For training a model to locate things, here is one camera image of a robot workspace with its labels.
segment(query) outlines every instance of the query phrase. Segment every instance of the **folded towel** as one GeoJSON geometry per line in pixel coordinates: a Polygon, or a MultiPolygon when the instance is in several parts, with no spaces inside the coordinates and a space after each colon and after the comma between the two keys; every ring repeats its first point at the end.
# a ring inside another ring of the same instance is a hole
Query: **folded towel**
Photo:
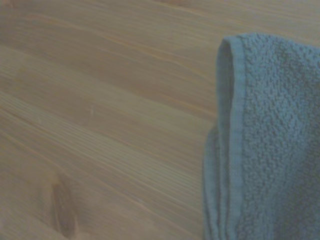
{"type": "Polygon", "coordinates": [[[205,240],[320,240],[320,49],[261,33],[217,56],[205,240]]]}

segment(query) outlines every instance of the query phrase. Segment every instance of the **wood knot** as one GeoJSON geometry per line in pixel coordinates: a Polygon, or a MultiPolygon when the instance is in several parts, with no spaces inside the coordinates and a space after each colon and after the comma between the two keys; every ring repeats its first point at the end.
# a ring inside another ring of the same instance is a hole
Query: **wood knot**
{"type": "Polygon", "coordinates": [[[66,180],[61,177],[52,185],[51,203],[53,228],[64,237],[73,238],[78,228],[78,210],[66,180]]]}

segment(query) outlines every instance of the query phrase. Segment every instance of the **towel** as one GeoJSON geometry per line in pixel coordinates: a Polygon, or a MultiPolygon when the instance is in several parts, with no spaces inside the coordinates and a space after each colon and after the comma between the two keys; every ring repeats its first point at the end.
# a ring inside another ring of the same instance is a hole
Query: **towel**
{"type": "Polygon", "coordinates": [[[320,49],[223,39],[203,161],[205,240],[320,240],[320,49]]]}

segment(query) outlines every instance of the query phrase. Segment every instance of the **blue towel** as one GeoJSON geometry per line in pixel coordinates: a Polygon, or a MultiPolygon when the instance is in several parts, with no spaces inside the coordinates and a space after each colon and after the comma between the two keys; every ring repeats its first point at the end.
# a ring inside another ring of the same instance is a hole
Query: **blue towel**
{"type": "Polygon", "coordinates": [[[226,37],[203,162],[205,240],[320,240],[320,49],[226,37]]]}

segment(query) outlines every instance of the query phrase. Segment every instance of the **wooden surface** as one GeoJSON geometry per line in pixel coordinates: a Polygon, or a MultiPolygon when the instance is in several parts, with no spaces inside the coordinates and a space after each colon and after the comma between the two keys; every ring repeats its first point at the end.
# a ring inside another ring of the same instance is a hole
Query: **wooden surface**
{"type": "Polygon", "coordinates": [[[0,7],[0,238],[200,240],[223,36],[320,46],[316,0],[0,7]]]}

